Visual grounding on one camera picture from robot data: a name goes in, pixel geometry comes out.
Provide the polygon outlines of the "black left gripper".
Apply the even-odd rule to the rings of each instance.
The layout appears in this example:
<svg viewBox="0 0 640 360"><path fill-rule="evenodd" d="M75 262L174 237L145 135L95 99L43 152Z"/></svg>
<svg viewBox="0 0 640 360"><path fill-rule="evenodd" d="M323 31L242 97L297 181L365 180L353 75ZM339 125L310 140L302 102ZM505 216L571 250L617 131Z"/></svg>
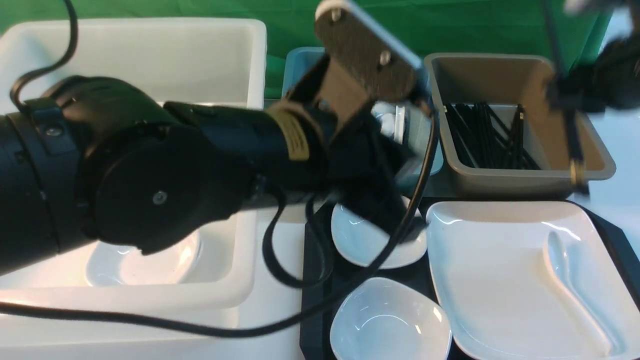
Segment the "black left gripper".
<svg viewBox="0 0 640 360"><path fill-rule="evenodd" d="M336 60L322 55L286 94L285 103L320 134L327 155L324 182L338 202L395 234L407 211L397 176L415 168L418 157L381 133L371 96Z"/></svg>

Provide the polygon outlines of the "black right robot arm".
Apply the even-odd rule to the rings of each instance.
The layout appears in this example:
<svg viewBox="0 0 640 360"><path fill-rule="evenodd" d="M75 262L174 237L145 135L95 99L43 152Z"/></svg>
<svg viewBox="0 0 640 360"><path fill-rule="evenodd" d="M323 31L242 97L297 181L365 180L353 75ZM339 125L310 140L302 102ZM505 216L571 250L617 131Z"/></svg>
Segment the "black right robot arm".
<svg viewBox="0 0 640 360"><path fill-rule="evenodd" d="M579 63L566 73L562 70L551 2L544 0L542 9L551 50L558 69L546 89L546 98L554 109L603 113L606 109L629 111L640 104L639 80L639 2L637 0L565 0L563 10L578 16L596 10L627 7L631 17L631 34L606 44L591 61Z"/></svg>

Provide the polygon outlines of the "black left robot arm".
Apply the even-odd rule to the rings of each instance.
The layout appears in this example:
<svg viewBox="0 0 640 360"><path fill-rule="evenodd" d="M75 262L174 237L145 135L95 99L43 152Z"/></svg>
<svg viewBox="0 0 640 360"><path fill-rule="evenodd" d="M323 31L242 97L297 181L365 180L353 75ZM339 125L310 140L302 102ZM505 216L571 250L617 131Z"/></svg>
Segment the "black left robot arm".
<svg viewBox="0 0 640 360"><path fill-rule="evenodd" d="M398 175L418 166L369 111L168 101L71 76L1 117L1 273L96 240L153 255L244 210L336 195L393 234Z"/></svg>

